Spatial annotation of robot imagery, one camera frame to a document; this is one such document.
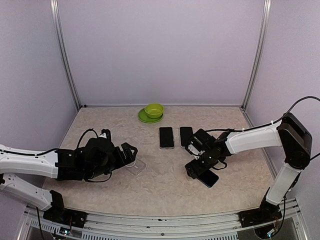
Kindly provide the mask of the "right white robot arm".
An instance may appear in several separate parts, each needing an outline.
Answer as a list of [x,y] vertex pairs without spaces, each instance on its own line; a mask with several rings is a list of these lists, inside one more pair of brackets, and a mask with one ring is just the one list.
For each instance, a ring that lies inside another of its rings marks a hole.
[[220,132],[218,137],[213,137],[201,128],[189,138],[185,149],[195,158],[185,165],[187,175],[202,180],[216,164],[223,164],[232,155],[269,147],[283,148],[284,164],[265,194],[266,203],[255,212],[260,222],[268,221],[276,212],[275,206],[310,164],[313,141],[310,132],[292,113],[261,126]]

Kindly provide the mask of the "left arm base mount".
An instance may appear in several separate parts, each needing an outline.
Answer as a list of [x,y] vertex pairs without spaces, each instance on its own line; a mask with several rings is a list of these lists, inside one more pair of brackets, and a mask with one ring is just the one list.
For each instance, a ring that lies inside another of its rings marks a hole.
[[88,214],[84,211],[66,208],[63,196],[57,191],[50,190],[49,193],[52,200],[50,208],[43,212],[43,218],[55,223],[83,229]]

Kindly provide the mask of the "black phone blue edge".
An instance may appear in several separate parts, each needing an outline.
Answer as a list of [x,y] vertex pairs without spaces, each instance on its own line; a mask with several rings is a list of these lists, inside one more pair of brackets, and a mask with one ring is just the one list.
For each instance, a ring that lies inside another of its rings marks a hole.
[[216,175],[211,170],[206,170],[202,174],[200,174],[197,178],[201,183],[203,183],[206,187],[212,188],[217,181],[219,180],[219,176]]

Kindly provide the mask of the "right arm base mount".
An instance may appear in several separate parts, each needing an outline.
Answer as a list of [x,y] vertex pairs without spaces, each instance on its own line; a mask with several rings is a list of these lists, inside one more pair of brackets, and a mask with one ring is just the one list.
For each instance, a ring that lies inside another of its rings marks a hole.
[[281,219],[283,215],[279,204],[274,205],[267,202],[264,196],[259,207],[240,211],[238,217],[241,227],[246,228]]

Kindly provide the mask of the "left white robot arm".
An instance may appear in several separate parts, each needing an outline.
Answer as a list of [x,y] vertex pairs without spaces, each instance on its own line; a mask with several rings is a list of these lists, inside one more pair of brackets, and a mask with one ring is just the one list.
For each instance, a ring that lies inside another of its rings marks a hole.
[[54,148],[37,153],[31,150],[0,147],[0,189],[27,201],[42,211],[49,210],[57,221],[70,218],[60,193],[38,188],[16,174],[43,176],[57,181],[93,183],[101,175],[110,175],[136,160],[138,149],[127,142],[115,146],[104,134],[90,138],[75,150]]

